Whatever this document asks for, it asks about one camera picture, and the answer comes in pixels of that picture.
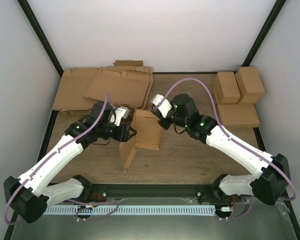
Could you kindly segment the brown cardboard box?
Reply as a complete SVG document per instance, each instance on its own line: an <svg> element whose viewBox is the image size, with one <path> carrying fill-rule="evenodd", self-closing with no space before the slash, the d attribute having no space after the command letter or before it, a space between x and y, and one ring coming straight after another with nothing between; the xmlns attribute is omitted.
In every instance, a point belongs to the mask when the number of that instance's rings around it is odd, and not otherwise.
<svg viewBox="0 0 300 240"><path fill-rule="evenodd" d="M131 126L137 131L136 136L128 142L119 144L119 156L123 172L130 168L137 149L159 150L162 142L163 129L158 124L158 118L148 110L137 109L134 112Z"/></svg>

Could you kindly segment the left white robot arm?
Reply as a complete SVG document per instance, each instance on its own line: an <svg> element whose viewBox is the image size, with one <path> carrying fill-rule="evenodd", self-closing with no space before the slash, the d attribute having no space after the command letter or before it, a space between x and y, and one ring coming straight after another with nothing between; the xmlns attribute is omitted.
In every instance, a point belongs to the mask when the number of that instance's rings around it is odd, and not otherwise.
<svg viewBox="0 0 300 240"><path fill-rule="evenodd" d="M27 223L38 220L47 208L69 199L87 202L92 196L91 183L76 175L49 186L51 180L76 156L98 139L128 142L137 132L122 123L130 110L109 103L94 104L89 114L73 122L58 143L36 165L18 178L9 176L3 183L6 208L12 208Z"/></svg>

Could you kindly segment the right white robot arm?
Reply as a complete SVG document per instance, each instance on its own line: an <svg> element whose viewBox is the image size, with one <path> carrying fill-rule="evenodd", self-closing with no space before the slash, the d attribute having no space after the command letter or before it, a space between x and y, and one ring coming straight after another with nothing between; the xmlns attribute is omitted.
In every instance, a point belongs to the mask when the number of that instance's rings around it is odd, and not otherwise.
<svg viewBox="0 0 300 240"><path fill-rule="evenodd" d="M256 149L236 137L216 119L199 113L194 100L186 93L169 101L157 94L151 100L153 114L165 130L182 127L193 139L226 154L246 170L248 175L220 175L212 188L213 198L219 202L230 195L252 195L267 205L274 205L288 186L290 170L282 154L276 156Z"/></svg>

